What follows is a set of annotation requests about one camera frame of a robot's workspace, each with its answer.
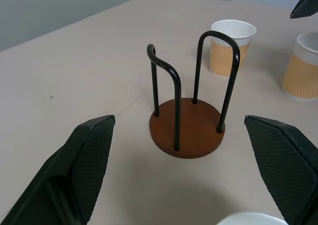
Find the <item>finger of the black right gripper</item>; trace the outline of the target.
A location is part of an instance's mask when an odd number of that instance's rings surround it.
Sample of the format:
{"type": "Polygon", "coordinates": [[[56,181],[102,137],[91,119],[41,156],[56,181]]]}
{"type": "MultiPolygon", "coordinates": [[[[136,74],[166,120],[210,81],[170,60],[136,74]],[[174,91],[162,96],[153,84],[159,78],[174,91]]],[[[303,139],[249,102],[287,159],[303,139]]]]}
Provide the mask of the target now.
{"type": "Polygon", "coordinates": [[[290,18],[309,17],[318,12],[318,0],[299,0],[290,14],[290,18]]]}

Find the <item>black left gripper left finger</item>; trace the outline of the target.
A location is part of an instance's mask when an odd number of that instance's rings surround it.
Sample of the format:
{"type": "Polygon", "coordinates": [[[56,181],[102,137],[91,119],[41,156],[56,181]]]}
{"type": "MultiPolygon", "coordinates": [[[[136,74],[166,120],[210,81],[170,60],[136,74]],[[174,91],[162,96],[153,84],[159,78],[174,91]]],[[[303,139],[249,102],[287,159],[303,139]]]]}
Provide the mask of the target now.
{"type": "Polygon", "coordinates": [[[0,225],[87,225],[105,176],[114,125],[114,115],[78,125],[0,225]]]}

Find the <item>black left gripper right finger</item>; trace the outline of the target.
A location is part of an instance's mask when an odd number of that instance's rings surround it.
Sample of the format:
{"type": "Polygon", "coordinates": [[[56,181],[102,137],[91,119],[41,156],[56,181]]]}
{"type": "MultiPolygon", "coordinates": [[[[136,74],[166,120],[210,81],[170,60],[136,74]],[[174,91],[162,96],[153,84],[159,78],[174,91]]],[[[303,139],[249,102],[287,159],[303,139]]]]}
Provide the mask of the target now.
{"type": "Polygon", "coordinates": [[[288,225],[318,225],[318,148],[296,127],[247,115],[258,169],[288,225]]]}

